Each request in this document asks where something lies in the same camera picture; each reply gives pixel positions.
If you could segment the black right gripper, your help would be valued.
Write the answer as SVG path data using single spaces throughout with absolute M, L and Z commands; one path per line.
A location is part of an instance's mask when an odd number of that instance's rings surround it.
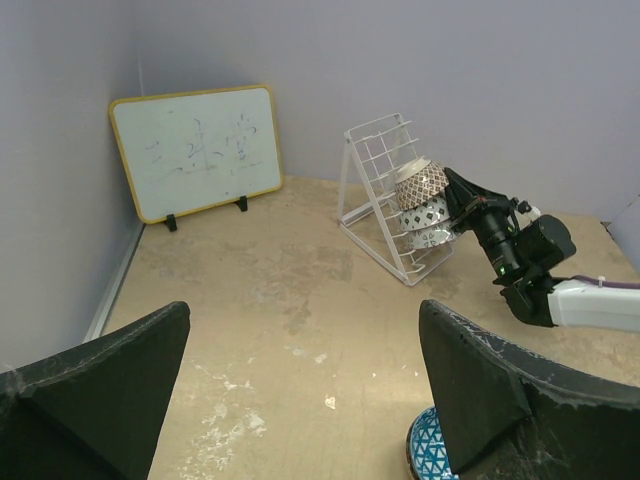
M 521 233 L 516 213 L 528 214 L 530 204 L 488 190 L 464 179 L 451 168 L 445 198 L 456 234 L 471 231 L 497 275 L 523 275 L 524 261 L 516 251 Z

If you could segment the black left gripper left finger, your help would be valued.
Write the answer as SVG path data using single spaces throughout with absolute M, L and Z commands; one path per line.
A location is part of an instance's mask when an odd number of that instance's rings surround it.
M 147 478 L 189 331 L 188 305 L 172 302 L 2 373 L 2 478 Z

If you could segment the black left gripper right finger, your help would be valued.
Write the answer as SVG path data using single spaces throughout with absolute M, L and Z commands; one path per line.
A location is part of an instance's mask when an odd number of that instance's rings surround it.
M 639 390 L 534 353 L 434 300 L 419 338 L 462 479 L 636 479 Z

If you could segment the red diamond dot bowl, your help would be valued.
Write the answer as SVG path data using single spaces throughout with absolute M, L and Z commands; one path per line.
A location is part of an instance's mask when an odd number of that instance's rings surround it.
M 410 232 L 437 225 L 449 218 L 447 201 L 439 194 L 416 208 L 404 210 L 399 216 L 399 223 L 403 232 Z

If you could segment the brown lattice pattern bowl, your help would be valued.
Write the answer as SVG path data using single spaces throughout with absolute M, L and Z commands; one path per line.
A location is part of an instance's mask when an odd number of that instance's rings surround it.
M 449 180 L 444 168 L 424 156 L 414 159 L 396 171 L 395 192 L 401 210 L 410 210 L 440 194 Z

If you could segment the white wire dish rack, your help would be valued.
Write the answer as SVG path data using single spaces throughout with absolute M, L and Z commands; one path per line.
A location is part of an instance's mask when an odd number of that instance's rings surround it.
M 401 229 L 395 173 L 417 157 L 418 139 L 409 125 L 394 113 L 344 133 L 337 224 L 371 259 L 413 287 L 453 254 L 453 245 L 415 249 Z

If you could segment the black floral pattern bowl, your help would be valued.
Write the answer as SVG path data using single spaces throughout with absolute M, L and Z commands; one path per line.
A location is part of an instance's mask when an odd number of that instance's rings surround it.
M 437 225 L 408 232 L 405 238 L 411 249 L 423 250 L 452 242 L 457 238 L 457 234 L 446 222 L 442 222 Z

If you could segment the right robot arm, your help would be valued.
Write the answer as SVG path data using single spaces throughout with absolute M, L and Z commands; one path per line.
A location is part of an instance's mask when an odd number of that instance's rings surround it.
M 576 254 L 567 226 L 526 200 L 480 187 L 446 167 L 444 196 L 458 234 L 471 231 L 489 260 L 500 295 L 519 321 L 541 327 L 639 331 L 639 285 L 604 276 L 555 277 Z

